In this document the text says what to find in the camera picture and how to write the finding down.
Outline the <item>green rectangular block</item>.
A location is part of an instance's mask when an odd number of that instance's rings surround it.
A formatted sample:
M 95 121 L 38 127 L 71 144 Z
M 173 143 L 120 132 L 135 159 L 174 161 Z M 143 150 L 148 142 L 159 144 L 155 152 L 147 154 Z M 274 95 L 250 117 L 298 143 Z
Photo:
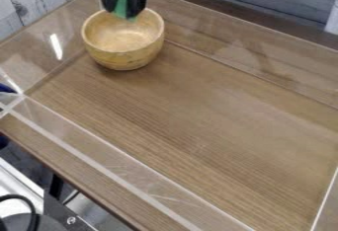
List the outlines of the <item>green rectangular block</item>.
M 114 14 L 122 19 L 134 20 L 136 17 L 135 0 L 116 0 Z

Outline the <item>light wooden bowl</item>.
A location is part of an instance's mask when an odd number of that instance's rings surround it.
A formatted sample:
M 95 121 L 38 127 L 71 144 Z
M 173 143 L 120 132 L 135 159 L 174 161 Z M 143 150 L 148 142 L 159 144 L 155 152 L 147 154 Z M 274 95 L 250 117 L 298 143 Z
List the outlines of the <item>light wooden bowl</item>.
M 100 10 L 86 19 L 80 36 L 98 64 L 118 71 L 135 70 L 144 67 L 160 53 L 166 22 L 150 8 L 132 21 Z

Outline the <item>black table leg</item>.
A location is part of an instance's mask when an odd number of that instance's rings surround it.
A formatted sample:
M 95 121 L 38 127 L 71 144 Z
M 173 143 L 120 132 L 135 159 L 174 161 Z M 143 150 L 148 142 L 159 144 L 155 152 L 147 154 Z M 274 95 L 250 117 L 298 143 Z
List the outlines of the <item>black table leg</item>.
M 55 199 L 60 199 L 63 185 L 64 185 L 63 179 L 58 175 L 54 175 L 52 176 L 51 186 L 50 186 L 50 195 Z

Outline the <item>clear acrylic tray wall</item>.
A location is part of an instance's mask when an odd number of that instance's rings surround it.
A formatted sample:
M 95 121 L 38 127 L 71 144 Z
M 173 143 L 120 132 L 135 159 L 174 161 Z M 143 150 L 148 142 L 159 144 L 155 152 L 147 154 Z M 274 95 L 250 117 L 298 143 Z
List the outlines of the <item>clear acrylic tray wall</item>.
M 150 0 L 158 58 L 96 64 L 72 0 L 0 42 L 0 133 L 139 231 L 338 231 L 338 40 Z

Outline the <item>black metal base plate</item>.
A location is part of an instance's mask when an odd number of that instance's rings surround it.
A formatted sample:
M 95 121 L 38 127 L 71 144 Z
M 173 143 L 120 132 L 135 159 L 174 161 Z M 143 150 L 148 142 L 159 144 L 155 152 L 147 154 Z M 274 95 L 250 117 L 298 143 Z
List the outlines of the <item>black metal base plate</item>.
M 98 229 L 75 213 L 66 200 L 44 191 L 44 215 L 48 216 L 66 231 L 98 231 Z

